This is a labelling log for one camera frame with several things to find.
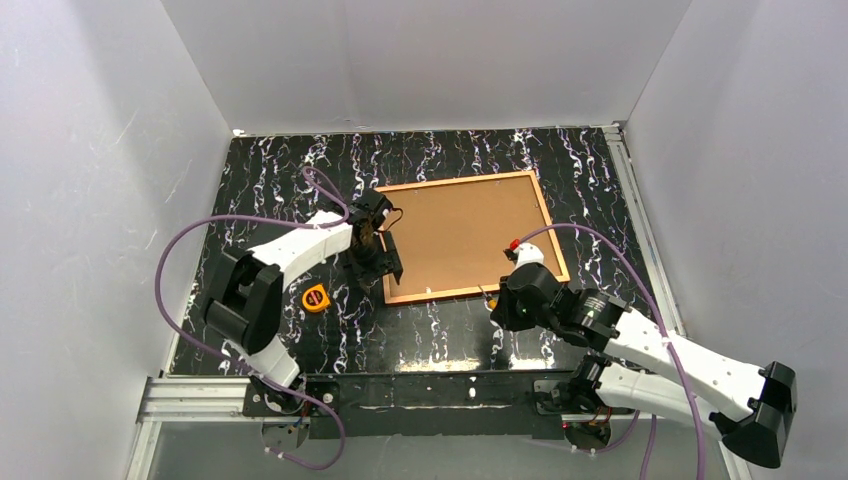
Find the red wooden picture frame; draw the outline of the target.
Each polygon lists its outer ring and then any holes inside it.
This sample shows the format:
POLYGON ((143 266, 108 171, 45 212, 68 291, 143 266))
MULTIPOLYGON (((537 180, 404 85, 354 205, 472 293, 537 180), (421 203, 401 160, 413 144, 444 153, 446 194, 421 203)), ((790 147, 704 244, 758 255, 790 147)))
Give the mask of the red wooden picture frame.
POLYGON ((388 305, 495 292, 514 265, 505 249, 541 229, 532 243, 559 281, 569 272, 547 203, 532 171, 383 186, 397 207, 389 232, 404 272, 383 279, 388 305))

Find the yellow handled screwdriver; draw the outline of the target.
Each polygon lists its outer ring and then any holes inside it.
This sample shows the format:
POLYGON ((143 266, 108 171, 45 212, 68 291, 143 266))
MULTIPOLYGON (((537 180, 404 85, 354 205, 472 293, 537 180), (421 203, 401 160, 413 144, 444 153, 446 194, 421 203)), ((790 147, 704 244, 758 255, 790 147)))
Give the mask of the yellow handled screwdriver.
POLYGON ((478 290, 482 295, 486 310, 492 312, 497 306, 497 299, 490 292, 485 290, 482 285, 478 286, 478 290))

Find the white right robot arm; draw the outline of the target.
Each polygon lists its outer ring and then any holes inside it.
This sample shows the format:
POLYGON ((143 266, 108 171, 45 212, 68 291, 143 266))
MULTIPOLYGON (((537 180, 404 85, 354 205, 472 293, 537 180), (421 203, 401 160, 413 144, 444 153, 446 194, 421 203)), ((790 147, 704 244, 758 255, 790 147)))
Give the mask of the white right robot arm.
POLYGON ((544 328, 586 349, 570 379, 536 389, 541 410, 622 408, 692 421, 749 463, 783 463, 798 400, 796 373, 780 362, 744 363, 663 334, 627 302, 561 283, 539 263, 501 278, 491 319, 509 331, 544 328))

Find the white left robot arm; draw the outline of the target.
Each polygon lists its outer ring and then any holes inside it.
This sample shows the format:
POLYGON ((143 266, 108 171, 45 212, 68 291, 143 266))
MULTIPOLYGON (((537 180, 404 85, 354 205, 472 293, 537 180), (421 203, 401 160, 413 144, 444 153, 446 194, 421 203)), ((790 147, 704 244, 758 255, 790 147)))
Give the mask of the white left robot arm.
POLYGON ((399 279, 403 267, 394 240, 380 229, 393 210, 352 210, 342 224, 319 229, 319 224, 342 218, 321 210, 304 228, 248 250, 226 250, 202 304, 202 319, 233 343, 260 375, 291 387, 300 367, 279 337, 283 293, 294 280, 336 255, 353 285, 365 287, 389 274, 399 279))

